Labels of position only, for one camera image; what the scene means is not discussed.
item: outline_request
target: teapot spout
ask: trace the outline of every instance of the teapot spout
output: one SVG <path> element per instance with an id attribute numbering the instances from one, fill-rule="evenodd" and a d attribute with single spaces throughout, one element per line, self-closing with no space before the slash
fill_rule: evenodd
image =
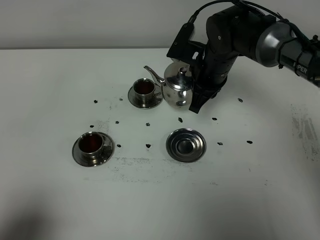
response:
<path id="1" fill-rule="evenodd" d="M 156 72 L 153 71 L 149 66 L 144 66 L 143 68 L 145 68 L 151 74 L 153 81 L 156 84 L 162 85 L 166 82 L 162 77 L 160 77 L 158 74 L 156 74 Z"/>

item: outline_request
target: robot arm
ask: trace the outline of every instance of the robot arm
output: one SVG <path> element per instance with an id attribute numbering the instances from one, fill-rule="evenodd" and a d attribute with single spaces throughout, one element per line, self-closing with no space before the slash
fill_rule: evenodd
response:
<path id="1" fill-rule="evenodd" d="M 263 66 L 286 67 L 320 87 L 320 48 L 316 37 L 293 36 L 296 26 L 276 21 L 273 15 L 249 11 L 239 4 L 209 17 L 207 44 L 190 41 L 194 19 L 184 24 L 167 57 L 190 64 L 194 79 L 189 110 L 198 113 L 204 103 L 214 98 L 226 83 L 238 56 L 246 56 Z"/>

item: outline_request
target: metal saucer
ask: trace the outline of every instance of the metal saucer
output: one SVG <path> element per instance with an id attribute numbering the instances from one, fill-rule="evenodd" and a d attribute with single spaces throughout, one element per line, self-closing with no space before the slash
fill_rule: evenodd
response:
<path id="1" fill-rule="evenodd" d="M 154 88 L 155 89 L 154 89 L 153 97 L 148 101 L 142 101 L 137 97 L 137 94 L 134 91 L 134 87 L 132 86 L 128 92 L 128 99 L 129 99 L 130 103 L 139 109 L 155 108 L 156 106 L 158 106 L 162 102 L 163 96 L 162 96 L 162 90 L 161 90 L 160 86 L 155 84 Z"/>
<path id="2" fill-rule="evenodd" d="M 95 167 L 107 162 L 112 156 L 115 144 L 103 132 L 90 131 L 79 137 L 73 147 L 73 159 L 84 167 Z"/>
<path id="3" fill-rule="evenodd" d="M 192 163 L 206 152 L 206 141 L 196 130 L 180 128 L 170 133 L 166 140 L 166 151 L 179 162 Z"/>

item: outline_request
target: silver teapot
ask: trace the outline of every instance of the silver teapot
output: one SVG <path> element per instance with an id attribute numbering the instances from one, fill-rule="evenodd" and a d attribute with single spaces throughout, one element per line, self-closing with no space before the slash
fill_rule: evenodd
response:
<path id="1" fill-rule="evenodd" d="M 164 100 L 173 108 L 188 109 L 192 101 L 193 78 L 190 65 L 177 61 L 164 71 L 164 79 L 149 66 L 144 68 L 152 75 L 154 82 L 161 86 Z"/>

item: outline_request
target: white table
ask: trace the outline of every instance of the white table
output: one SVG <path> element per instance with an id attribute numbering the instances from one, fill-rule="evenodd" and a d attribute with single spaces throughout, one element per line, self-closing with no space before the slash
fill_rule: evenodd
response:
<path id="1" fill-rule="evenodd" d="M 320 91 L 239 57 L 199 114 L 133 107 L 130 86 L 144 65 L 163 75 L 167 51 L 0 51 L 0 239 L 29 225 L 38 237 L 22 239 L 320 238 Z M 205 137 L 199 161 L 167 154 L 179 128 Z M 88 131 L 121 144 L 106 164 L 73 160 Z"/>

